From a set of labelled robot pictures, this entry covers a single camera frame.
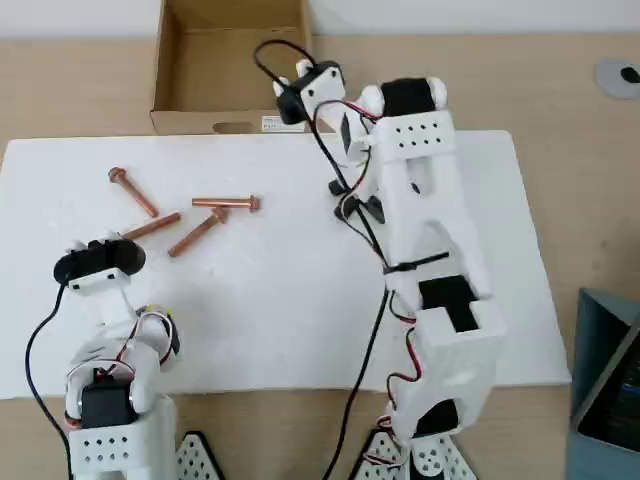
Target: open cardboard box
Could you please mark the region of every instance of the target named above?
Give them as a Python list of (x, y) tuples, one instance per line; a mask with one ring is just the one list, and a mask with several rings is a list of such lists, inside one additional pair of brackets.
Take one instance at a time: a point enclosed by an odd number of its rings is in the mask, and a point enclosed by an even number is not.
[[(306, 0), (165, 0), (150, 113), (156, 132), (262, 132), (263, 116), (278, 112), (271, 80), (252, 57), (271, 38), (310, 50)], [(299, 58), (279, 45), (261, 53), (267, 67), (288, 78), (295, 78)]]

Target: white foam board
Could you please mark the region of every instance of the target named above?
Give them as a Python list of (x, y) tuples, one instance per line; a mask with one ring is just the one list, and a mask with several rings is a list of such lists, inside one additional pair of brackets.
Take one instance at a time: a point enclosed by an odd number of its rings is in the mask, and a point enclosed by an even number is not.
[[(511, 137), (460, 132), (458, 138), (467, 204), (509, 328), (498, 383), (568, 382)], [(362, 239), (333, 216), (327, 190), (333, 172), (311, 137), (68, 138), (11, 142), (0, 174), (0, 398), (29, 393), (24, 347), (52, 307), (52, 270), (65, 249), (149, 221), (109, 183), (116, 165), (161, 215), (184, 215), (139, 241), (147, 264), (128, 289), (134, 305), (160, 303), (176, 318), (184, 359), (163, 376), (166, 391), (352, 386), (383, 278)], [(207, 215), (191, 208), (192, 197), (251, 193), (263, 199), (260, 212), (233, 212), (183, 256), (168, 257), (167, 249)], [(384, 227), (376, 229), (382, 237)], [(33, 352), (43, 394), (64, 392), (68, 362), (104, 314), (67, 292)], [(391, 370), (410, 371), (402, 332), (385, 316), (363, 388), (382, 391)]]

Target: metal base plate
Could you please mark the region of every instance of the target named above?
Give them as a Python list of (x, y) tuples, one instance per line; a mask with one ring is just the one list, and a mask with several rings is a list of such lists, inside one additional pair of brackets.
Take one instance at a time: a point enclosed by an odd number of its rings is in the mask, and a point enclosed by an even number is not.
[(176, 451), (178, 480), (224, 480), (222, 470), (201, 432), (187, 432)]
[[(449, 435), (416, 438), (411, 441), (411, 456), (402, 467), (387, 467), (360, 457), (351, 480), (477, 480), (469, 464)], [(407, 456), (400, 452), (391, 437), (381, 430), (374, 430), (362, 453), (375, 455), (395, 463)]]

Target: wooden table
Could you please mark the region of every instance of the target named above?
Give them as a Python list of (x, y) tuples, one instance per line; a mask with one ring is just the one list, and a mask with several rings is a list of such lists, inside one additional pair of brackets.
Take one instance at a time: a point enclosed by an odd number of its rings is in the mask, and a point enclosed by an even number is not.
[[(350, 95), (437, 75), (458, 128), (512, 133), (569, 352), (580, 286), (640, 299), (640, 102), (607, 99), (592, 80), (602, 58), (640, 63), (640, 36), (321, 37), (317, 46), (320, 58), (343, 64)], [(152, 134), (153, 56), (152, 40), (0, 42), (0, 145)], [(182, 396), (179, 429), (207, 433), (227, 478), (318, 478), (345, 399), (342, 391)], [(496, 390), (458, 437), (480, 477), (562, 478), (568, 399), (566, 387)], [(384, 401), (360, 395), (334, 478), (346, 478)], [(62, 412), (60, 399), (50, 403)], [(0, 402), (0, 418), (7, 478), (64, 478), (62, 446), (34, 402)]]

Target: copper screw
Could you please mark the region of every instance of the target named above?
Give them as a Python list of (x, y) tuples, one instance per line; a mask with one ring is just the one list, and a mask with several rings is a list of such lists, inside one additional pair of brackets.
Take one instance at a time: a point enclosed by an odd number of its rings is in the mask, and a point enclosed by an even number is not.
[(138, 204), (153, 218), (158, 216), (158, 210), (156, 210), (156, 207), (151, 205), (151, 202), (131, 184), (127, 178), (127, 171), (124, 168), (113, 167), (109, 170), (109, 180), (111, 180), (111, 183), (117, 183), (124, 188), (126, 192), (131, 195), (134, 200), (138, 202)]
[(149, 235), (156, 230), (160, 230), (161, 228), (168, 227), (169, 225), (179, 222), (180, 218), (181, 215), (179, 213), (172, 213), (171, 215), (154, 220), (151, 223), (147, 223), (140, 228), (131, 230), (130, 232), (122, 235), (122, 238), (126, 238), (127, 240), (136, 240), (140, 237), (144, 237), (145, 235)]
[(191, 205), (208, 208), (248, 208), (250, 212), (257, 212), (260, 210), (260, 199), (254, 195), (248, 198), (192, 198)]
[(180, 240), (173, 248), (169, 250), (170, 257), (177, 257), (191, 246), (196, 240), (204, 235), (208, 230), (218, 223), (227, 223), (229, 213), (224, 208), (214, 208), (213, 213), (204, 222), (194, 228), (189, 235)]

